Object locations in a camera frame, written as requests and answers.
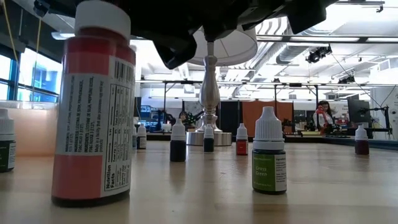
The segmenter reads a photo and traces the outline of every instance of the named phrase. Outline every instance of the woman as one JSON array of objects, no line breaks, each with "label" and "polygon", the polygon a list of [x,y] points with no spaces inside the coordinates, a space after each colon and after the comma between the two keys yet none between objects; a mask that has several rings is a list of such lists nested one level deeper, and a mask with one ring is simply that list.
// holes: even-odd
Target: woman
[{"label": "woman", "polygon": [[333,116],[331,115],[331,109],[329,102],[322,100],[318,104],[318,109],[312,116],[316,125],[319,125],[318,129],[323,129],[327,124],[333,124]]}]

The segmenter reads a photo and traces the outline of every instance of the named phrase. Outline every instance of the lamp shade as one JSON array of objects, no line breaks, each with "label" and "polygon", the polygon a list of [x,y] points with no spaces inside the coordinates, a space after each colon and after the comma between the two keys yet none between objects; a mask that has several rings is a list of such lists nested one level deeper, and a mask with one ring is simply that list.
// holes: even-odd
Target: lamp shade
[{"label": "lamp shade", "polygon": [[[197,42],[197,51],[195,56],[188,62],[195,65],[204,65],[203,59],[207,56],[207,41],[200,28],[193,34]],[[256,30],[243,30],[238,26],[230,35],[218,39],[214,43],[214,56],[218,61],[216,66],[230,66],[247,62],[257,53]]]}]

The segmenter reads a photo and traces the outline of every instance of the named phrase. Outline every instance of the barcode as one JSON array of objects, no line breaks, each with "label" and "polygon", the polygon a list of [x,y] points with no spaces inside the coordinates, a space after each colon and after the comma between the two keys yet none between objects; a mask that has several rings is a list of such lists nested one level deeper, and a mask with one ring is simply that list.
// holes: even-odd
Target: barcode
[{"label": "barcode", "polygon": [[132,82],[134,69],[125,63],[115,61],[114,78],[120,82]]}]

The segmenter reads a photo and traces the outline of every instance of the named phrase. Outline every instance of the wooden table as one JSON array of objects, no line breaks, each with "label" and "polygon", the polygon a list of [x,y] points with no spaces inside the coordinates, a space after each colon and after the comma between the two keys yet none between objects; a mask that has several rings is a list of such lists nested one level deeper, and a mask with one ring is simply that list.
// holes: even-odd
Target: wooden table
[{"label": "wooden table", "polygon": [[251,156],[233,147],[213,154],[189,147],[169,162],[168,142],[148,142],[133,156],[131,197],[87,209],[50,202],[52,158],[18,158],[0,174],[1,224],[398,223],[398,153],[327,144],[287,144],[285,195],[255,193]]}]

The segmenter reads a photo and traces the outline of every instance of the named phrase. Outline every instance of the black monitor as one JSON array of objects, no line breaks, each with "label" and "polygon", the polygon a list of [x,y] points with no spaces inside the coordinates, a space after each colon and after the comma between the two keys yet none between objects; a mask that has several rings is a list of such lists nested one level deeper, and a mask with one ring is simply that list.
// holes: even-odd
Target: black monitor
[{"label": "black monitor", "polygon": [[372,123],[369,102],[363,100],[348,100],[350,123]]}]

